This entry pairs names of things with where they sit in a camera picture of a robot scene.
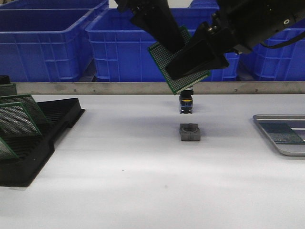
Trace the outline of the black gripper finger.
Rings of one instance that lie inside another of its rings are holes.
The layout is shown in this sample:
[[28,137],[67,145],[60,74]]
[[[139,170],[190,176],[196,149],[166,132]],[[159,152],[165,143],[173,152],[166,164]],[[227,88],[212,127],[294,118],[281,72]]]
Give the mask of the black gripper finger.
[[168,1],[167,13],[153,11],[133,14],[131,23],[153,36],[171,53],[176,53],[184,47],[184,40],[175,21]]
[[229,62],[229,29],[200,24],[186,46],[165,67],[170,78],[182,79],[200,71],[224,69]]

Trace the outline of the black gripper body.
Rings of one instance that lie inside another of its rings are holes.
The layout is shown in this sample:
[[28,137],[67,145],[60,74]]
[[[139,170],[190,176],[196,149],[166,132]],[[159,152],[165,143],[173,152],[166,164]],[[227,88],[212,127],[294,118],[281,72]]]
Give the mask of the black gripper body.
[[305,17],[303,0],[219,0],[212,53],[249,54],[254,46]]
[[166,0],[115,0],[115,2],[119,12],[131,10],[133,14],[145,14],[153,11],[167,13]]

